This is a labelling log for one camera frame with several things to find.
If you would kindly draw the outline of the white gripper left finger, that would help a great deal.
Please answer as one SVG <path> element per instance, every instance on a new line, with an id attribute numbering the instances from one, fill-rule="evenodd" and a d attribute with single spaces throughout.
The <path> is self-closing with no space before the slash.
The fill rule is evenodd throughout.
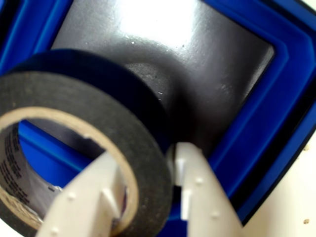
<path id="1" fill-rule="evenodd" d="M 122 214 L 125 182 L 118 163 L 104 152 L 54 199 L 39 237 L 108 237 Z"/>

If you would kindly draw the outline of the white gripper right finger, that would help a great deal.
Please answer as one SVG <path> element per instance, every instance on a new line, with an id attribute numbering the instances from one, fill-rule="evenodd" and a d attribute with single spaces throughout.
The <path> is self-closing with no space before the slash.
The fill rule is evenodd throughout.
<path id="1" fill-rule="evenodd" d="M 173 181 L 180 203 L 169 223 L 185 222 L 188 237 L 241 237 L 241 222 L 202 150 L 188 142 L 175 144 Z"/>

